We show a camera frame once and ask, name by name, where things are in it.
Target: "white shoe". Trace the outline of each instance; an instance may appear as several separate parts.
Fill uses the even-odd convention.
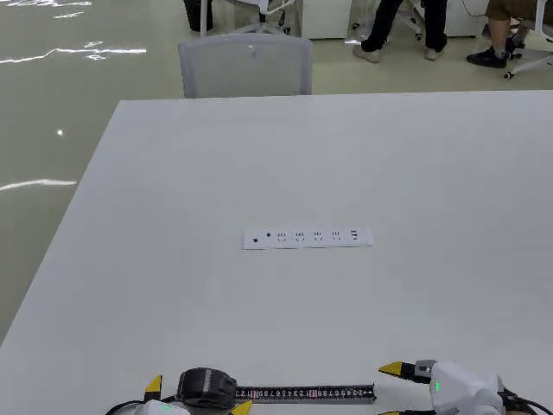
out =
[[[380,62],[380,50],[377,49],[374,52],[366,52],[360,45],[355,45],[353,47],[353,54],[358,58],[365,59],[371,63]]]
[[[443,54],[443,50],[441,50],[440,52],[436,52],[434,49],[428,48],[424,53],[424,57],[429,61],[437,61],[442,54]]]

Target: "tape measure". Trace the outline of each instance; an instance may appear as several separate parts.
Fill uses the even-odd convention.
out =
[[[183,373],[175,397],[185,405],[216,409],[230,409],[248,400],[259,404],[367,404],[375,400],[374,385],[237,386],[225,372],[206,367]]]
[[[369,404],[374,402],[374,385],[354,386],[238,386],[236,400],[257,404]]]

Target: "khaki shorts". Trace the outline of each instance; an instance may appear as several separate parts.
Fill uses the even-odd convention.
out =
[[[490,0],[486,16],[492,20],[534,20],[537,0]],[[553,1],[545,5],[545,24],[553,24]]]

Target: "electrical outlet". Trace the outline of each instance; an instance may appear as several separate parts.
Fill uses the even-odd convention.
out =
[[[294,227],[246,229],[245,250],[373,246],[369,227]]]

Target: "white cabinet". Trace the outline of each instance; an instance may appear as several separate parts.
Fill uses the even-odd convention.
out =
[[[300,30],[308,39],[345,39],[352,0],[298,0]]]

